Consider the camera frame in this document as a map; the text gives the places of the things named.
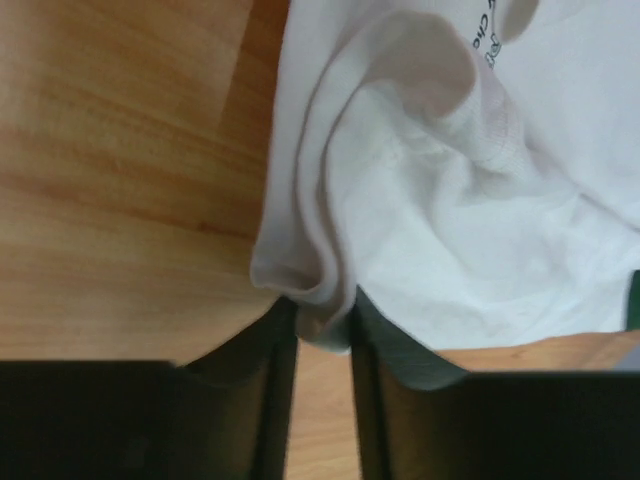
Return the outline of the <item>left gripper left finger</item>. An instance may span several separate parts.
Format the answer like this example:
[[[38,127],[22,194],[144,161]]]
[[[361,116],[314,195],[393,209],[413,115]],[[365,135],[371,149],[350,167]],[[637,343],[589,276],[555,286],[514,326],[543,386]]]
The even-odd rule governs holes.
[[[280,479],[298,340],[277,300],[201,358],[1,364],[5,479]]]

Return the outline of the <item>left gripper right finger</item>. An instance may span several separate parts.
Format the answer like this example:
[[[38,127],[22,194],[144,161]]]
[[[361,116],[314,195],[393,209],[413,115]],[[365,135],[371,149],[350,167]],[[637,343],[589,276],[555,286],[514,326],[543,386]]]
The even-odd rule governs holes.
[[[472,372],[391,323],[349,317],[366,479],[635,479],[635,371]]]

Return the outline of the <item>white green raglan t-shirt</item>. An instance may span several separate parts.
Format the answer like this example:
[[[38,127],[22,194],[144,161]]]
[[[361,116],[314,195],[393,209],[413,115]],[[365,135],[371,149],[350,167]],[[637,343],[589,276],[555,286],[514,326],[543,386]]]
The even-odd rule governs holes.
[[[294,1],[250,276],[347,348],[639,326],[635,1]]]

